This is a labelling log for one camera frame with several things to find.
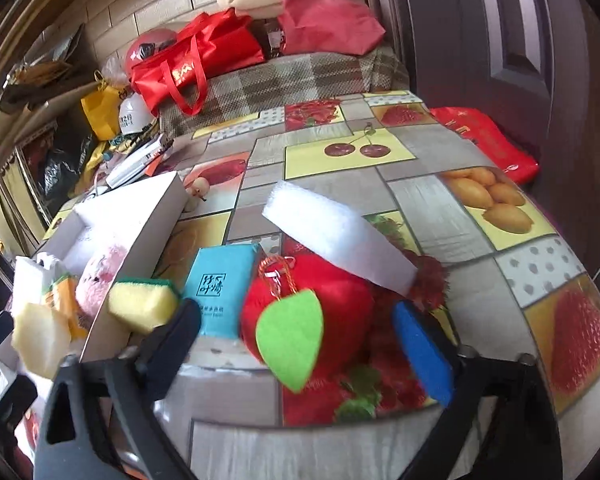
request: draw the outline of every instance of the pink bag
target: pink bag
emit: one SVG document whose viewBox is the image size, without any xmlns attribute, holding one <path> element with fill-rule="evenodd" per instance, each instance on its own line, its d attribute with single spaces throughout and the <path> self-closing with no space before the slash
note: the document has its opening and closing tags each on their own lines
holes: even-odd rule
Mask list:
<svg viewBox="0 0 600 480">
<path fill-rule="evenodd" d="M 284 54 L 338 52 L 362 56 L 384 36 L 384 28 L 356 0 L 282 0 L 278 21 L 285 33 Z"/>
</svg>

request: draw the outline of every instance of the red plush apple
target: red plush apple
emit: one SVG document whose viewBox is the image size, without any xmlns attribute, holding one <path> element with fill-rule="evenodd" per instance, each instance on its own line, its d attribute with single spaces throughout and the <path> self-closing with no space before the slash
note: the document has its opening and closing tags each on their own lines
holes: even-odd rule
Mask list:
<svg viewBox="0 0 600 480">
<path fill-rule="evenodd" d="M 298 290 L 308 288 L 314 291 L 324 318 L 322 345 L 311 378 L 327 378 L 343 371 L 365 341 L 374 307 L 371 284 L 331 265 L 316 254 L 297 254 L 295 258 L 296 264 L 290 273 L 296 287 Z M 240 316 L 242 339 L 261 361 L 256 344 L 256 325 L 260 314 L 276 300 L 271 294 L 268 280 L 257 277 L 251 283 Z M 284 298 L 290 291 L 284 276 L 280 281 L 281 297 Z"/>
</svg>

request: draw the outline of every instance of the white helmet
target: white helmet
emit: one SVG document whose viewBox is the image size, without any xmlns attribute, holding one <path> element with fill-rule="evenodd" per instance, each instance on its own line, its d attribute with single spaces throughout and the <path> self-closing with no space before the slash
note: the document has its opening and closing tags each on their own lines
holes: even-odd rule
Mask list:
<svg viewBox="0 0 600 480">
<path fill-rule="evenodd" d="M 139 134 L 150 126 L 155 118 L 140 94 L 131 94 L 120 104 L 120 130 L 123 135 Z"/>
</svg>

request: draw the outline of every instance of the yellow bag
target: yellow bag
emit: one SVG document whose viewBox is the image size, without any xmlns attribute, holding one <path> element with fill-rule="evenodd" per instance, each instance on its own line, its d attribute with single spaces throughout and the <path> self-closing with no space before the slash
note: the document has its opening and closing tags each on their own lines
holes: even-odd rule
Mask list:
<svg viewBox="0 0 600 480">
<path fill-rule="evenodd" d="M 82 110 L 96 137 L 111 140 L 120 133 L 118 114 L 124 92 L 107 84 L 100 72 L 96 71 L 95 76 L 100 87 L 81 99 Z"/>
</svg>

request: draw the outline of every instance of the red tote bag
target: red tote bag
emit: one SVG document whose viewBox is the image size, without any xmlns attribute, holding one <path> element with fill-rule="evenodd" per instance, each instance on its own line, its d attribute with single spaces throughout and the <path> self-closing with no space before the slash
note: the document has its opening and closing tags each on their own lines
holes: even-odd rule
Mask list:
<svg viewBox="0 0 600 480">
<path fill-rule="evenodd" d="M 382 40 L 384 28 L 356 0 L 282 0 L 278 21 L 284 54 L 338 52 L 362 56 Z"/>
<path fill-rule="evenodd" d="M 207 78 L 264 61 L 258 41 L 247 29 L 249 23 L 249 16 L 238 17 L 234 9 L 202 12 L 178 33 L 175 44 L 133 67 L 131 87 L 154 116 L 168 96 L 183 113 L 196 115 L 205 103 Z M 198 85 L 198 97 L 189 105 L 179 89 L 192 83 Z"/>
</svg>

